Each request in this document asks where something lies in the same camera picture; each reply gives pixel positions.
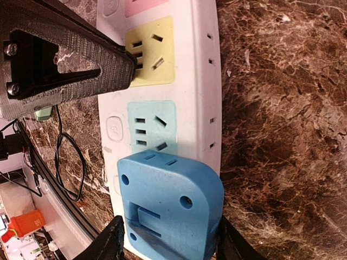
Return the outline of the blue plug adapter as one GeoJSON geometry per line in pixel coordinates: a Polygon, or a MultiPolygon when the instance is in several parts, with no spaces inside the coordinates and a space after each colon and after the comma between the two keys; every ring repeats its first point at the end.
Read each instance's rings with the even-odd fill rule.
{"type": "Polygon", "coordinates": [[[224,188],[206,164],[143,151],[118,161],[131,246],[149,259],[210,259],[224,188]]]}

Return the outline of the white multicolour power strip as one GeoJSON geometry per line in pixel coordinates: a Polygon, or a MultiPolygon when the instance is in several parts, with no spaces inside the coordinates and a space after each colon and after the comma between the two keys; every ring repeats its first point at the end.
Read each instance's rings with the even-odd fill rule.
{"type": "Polygon", "coordinates": [[[113,212],[124,216],[118,161],[143,151],[220,175],[222,86],[215,1],[99,1],[97,28],[138,62],[130,87],[98,97],[113,212]]]}

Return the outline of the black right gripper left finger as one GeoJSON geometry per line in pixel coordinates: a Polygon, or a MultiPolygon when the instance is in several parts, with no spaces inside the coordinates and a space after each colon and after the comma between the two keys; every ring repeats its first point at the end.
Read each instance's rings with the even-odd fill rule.
{"type": "Polygon", "coordinates": [[[100,235],[81,253],[81,260],[124,259],[124,221],[115,216],[100,235]]]}

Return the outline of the green plug adapter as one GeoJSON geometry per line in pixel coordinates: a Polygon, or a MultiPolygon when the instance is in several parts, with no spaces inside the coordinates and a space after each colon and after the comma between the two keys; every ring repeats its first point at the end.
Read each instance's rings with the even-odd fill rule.
{"type": "Polygon", "coordinates": [[[53,107],[47,107],[47,108],[35,111],[34,117],[36,121],[38,122],[47,121],[48,119],[50,119],[52,115],[52,111],[53,111],[53,107]]]}

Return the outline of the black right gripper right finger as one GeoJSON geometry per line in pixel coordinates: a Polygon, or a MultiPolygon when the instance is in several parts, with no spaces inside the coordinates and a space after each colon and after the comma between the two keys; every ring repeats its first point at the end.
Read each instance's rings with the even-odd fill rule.
{"type": "Polygon", "coordinates": [[[219,239],[216,248],[216,259],[226,260],[266,260],[258,253],[232,226],[229,220],[222,216],[219,225],[219,239]]]}

